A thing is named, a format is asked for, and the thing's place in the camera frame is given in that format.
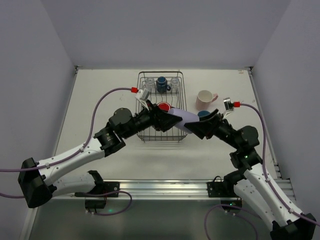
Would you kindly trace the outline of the light blue cup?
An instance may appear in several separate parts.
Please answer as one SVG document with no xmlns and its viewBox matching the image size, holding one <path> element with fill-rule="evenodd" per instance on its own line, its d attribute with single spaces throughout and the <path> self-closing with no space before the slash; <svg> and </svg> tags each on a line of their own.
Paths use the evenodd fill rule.
<svg viewBox="0 0 320 240">
<path fill-rule="evenodd" d="M 198 116 L 199 118 L 202 118 L 202 117 L 208 116 L 209 114 L 210 114 L 209 111 L 207 111 L 207 110 L 201 110 L 201 111 L 199 111 L 199 112 L 197 113 L 197 116 Z"/>
</svg>

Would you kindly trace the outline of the pink mug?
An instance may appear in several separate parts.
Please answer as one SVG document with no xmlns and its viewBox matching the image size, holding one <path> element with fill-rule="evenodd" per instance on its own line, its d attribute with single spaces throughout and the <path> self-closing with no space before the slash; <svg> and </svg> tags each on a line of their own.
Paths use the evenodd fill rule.
<svg viewBox="0 0 320 240">
<path fill-rule="evenodd" d="M 206 110 L 218 97 L 219 95 L 217 93 L 212 93 L 209 90 L 201 90 L 197 94 L 195 107 L 199 111 Z"/>
</svg>

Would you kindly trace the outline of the lavender cup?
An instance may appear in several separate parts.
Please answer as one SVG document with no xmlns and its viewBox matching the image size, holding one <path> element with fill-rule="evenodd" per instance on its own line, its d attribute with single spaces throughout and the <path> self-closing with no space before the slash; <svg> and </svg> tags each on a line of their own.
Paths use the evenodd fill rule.
<svg viewBox="0 0 320 240">
<path fill-rule="evenodd" d="M 188 111 L 180 109 L 180 108 L 171 108 L 168 111 L 168 113 L 171 115 L 178 116 L 178 117 L 182 118 L 182 121 L 178 122 L 174 127 L 187 133 L 187 134 L 192 134 L 192 132 L 185 127 L 185 124 L 198 122 L 200 120 L 200 118 L 197 114 L 194 114 L 192 112 L 188 112 Z"/>
</svg>

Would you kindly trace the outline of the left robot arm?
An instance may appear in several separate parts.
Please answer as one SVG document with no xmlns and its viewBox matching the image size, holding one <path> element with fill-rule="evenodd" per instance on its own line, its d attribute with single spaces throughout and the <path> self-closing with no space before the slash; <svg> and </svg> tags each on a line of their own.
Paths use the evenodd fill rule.
<svg viewBox="0 0 320 240">
<path fill-rule="evenodd" d="M 148 100 L 140 113 L 132 114 L 127 108 L 117 109 L 104 128 L 69 151 L 40 161 L 32 157 L 24 160 L 17 181 L 27 206 L 36 208 L 47 203 L 61 189 L 58 185 L 61 177 L 116 153 L 125 147 L 125 139 L 149 127 L 166 132 L 182 120 Z"/>
</svg>

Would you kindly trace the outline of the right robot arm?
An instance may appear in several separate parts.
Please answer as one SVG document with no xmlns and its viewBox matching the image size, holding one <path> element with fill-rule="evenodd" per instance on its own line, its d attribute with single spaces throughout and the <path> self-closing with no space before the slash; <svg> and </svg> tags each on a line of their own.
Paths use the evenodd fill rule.
<svg viewBox="0 0 320 240">
<path fill-rule="evenodd" d="M 273 240 L 311 240 L 317 225 L 287 197 L 271 177 L 255 147 L 258 131 L 253 126 L 235 130 L 217 110 L 199 121 L 184 125 L 200 139 L 215 136 L 235 148 L 230 160 L 235 171 L 223 177 L 225 190 L 244 200 L 263 220 Z"/>
</svg>

